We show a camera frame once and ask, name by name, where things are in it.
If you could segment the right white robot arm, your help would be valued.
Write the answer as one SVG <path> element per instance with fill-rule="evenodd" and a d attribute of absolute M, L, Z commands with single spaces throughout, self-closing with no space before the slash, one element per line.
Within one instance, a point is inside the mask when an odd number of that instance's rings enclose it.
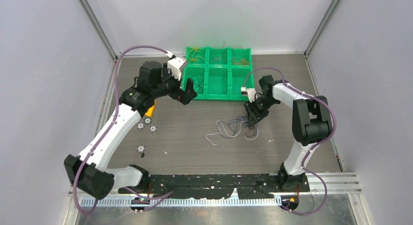
<path fill-rule="evenodd" d="M 263 76 L 259 85 L 261 93 L 245 85 L 241 87 L 241 94 L 248 98 L 244 107 L 249 127 L 267 117 L 274 104 L 283 103 L 292 110 L 291 128 L 295 141 L 276 176 L 276 186 L 291 191 L 304 182 L 306 166 L 313 152 L 333 133 L 328 101 L 324 96 L 302 92 L 285 80 L 274 80 L 270 75 Z"/>

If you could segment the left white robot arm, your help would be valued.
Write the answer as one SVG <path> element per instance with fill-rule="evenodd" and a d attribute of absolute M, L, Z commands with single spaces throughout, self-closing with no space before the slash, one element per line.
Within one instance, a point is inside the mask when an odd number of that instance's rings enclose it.
<path fill-rule="evenodd" d="M 147 61 L 139 69 L 134 84 L 118 99 L 111 118 L 91 143 L 77 156 L 68 155 L 64 166 L 74 189 L 80 189 L 97 200 L 112 190 L 132 187 L 145 192 L 150 185 L 149 172 L 137 165 L 109 169 L 109 161 L 126 134 L 145 116 L 156 99 L 169 96 L 187 105 L 196 96 L 193 80 L 181 88 L 182 71 L 187 62 L 179 57 L 166 63 Z"/>

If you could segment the green six-compartment bin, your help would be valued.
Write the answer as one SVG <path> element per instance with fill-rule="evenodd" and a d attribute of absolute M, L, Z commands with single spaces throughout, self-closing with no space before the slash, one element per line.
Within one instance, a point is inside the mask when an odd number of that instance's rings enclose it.
<path fill-rule="evenodd" d="M 192 78 L 198 100 L 247 101 L 241 87 L 255 87 L 250 48 L 187 47 L 186 60 L 182 88 Z"/>

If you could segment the yellow triangular plastic piece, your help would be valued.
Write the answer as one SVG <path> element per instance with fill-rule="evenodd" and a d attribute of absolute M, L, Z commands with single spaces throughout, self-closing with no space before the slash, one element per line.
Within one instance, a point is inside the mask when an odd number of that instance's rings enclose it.
<path fill-rule="evenodd" d="M 156 104 L 157 104 L 157 102 L 154 101 L 154 104 L 146 111 L 146 113 L 145 113 L 146 117 L 152 118 L 154 110 L 156 108 Z"/>

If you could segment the poker chip lower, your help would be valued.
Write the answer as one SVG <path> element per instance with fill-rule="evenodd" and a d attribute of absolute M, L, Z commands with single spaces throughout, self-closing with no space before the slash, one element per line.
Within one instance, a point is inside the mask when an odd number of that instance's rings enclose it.
<path fill-rule="evenodd" d="M 139 153 L 143 153 L 143 152 L 145 151 L 145 146 L 139 145 L 139 146 L 136 148 L 136 150 L 137 150 Z"/>

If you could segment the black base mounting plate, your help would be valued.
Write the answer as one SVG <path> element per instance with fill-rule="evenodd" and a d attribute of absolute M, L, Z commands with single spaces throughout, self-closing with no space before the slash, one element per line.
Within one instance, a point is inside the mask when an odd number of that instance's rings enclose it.
<path fill-rule="evenodd" d="M 240 199 L 268 199 L 272 193 L 309 192 L 307 177 L 282 183 L 274 174 L 152 174 L 137 186 L 137 193 L 161 196 L 172 192 L 172 199 L 227 199 L 236 192 Z"/>

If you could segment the left aluminium corner post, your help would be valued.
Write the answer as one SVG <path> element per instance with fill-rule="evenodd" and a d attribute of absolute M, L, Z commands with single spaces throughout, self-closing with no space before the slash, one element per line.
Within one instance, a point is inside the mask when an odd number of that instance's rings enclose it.
<path fill-rule="evenodd" d="M 102 25 L 100 24 L 95 12 L 93 11 L 89 0 L 78 0 L 80 6 L 83 8 L 86 16 L 88 17 L 89 21 L 91 22 L 95 32 L 97 33 L 99 39 L 102 41 L 104 47 L 106 48 L 107 52 L 109 53 L 110 57 L 113 61 L 118 59 L 117 53 L 115 52 L 114 48 L 110 44 L 110 41 L 107 35 L 104 32 Z"/>

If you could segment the aluminium corner post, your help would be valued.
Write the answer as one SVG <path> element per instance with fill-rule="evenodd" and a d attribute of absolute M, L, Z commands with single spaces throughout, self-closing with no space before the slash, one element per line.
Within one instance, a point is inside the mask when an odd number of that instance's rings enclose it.
<path fill-rule="evenodd" d="M 95 12 L 93 11 L 89 0 L 78 0 L 80 6 L 83 8 L 86 16 L 88 17 L 89 21 L 91 22 L 95 32 L 97 33 L 99 39 L 102 41 L 104 47 L 106 48 L 107 52 L 109 53 L 110 57 L 113 61 L 118 59 L 117 53 L 115 52 L 114 48 L 110 44 L 110 41 L 107 35 L 104 32 L 102 25 L 100 24 Z"/>
<path fill-rule="evenodd" d="M 313 34 L 306 50 L 304 51 L 304 58 L 308 59 L 311 52 L 313 51 L 317 41 L 319 40 L 320 36 L 322 35 L 324 29 L 328 25 L 329 21 L 333 17 L 336 9 L 339 7 L 341 0 L 331 0 L 326 12 L 324 13 L 315 33 Z"/>

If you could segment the right aluminium corner post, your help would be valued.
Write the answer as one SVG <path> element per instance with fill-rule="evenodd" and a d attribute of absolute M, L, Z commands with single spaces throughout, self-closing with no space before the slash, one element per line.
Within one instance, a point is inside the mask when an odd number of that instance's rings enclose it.
<path fill-rule="evenodd" d="M 317 41 L 319 40 L 320 36 L 322 35 L 324 29 L 328 25 L 329 21 L 333 17 L 336 9 L 339 7 L 341 0 L 331 0 L 326 12 L 324 13 L 315 33 L 313 34 L 306 50 L 304 51 L 304 58 L 308 59 L 311 52 L 313 51 Z"/>

